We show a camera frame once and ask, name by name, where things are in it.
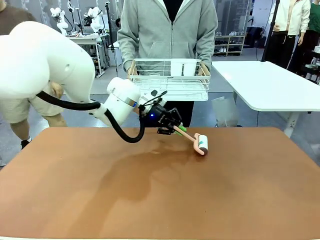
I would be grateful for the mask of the person's left hand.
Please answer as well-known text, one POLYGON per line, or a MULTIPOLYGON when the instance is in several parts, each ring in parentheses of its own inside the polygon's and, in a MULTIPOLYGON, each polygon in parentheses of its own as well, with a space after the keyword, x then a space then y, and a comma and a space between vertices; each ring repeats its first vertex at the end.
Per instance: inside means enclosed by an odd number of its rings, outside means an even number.
POLYGON ((208 70, 207 66, 201 61, 199 68, 198 68, 198 76, 210 76, 210 71, 208 70))

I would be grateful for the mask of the person's right hand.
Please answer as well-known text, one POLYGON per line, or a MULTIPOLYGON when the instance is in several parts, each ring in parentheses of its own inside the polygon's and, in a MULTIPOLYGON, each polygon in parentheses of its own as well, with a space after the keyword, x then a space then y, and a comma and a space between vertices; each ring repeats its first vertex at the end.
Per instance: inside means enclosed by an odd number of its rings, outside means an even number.
POLYGON ((132 78, 132 76, 138 76, 138 75, 139 75, 139 73, 136 68, 136 61, 133 60, 130 68, 127 70, 127 78, 130 80, 132 78))

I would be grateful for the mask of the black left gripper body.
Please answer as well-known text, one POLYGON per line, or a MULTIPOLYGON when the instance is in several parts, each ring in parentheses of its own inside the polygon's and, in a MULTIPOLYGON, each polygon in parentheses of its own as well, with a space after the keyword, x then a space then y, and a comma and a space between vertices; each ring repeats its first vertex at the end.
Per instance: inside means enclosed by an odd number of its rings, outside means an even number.
POLYGON ((159 103, 153 104, 146 114, 147 128, 173 128, 177 125, 177 109, 165 108, 159 103))

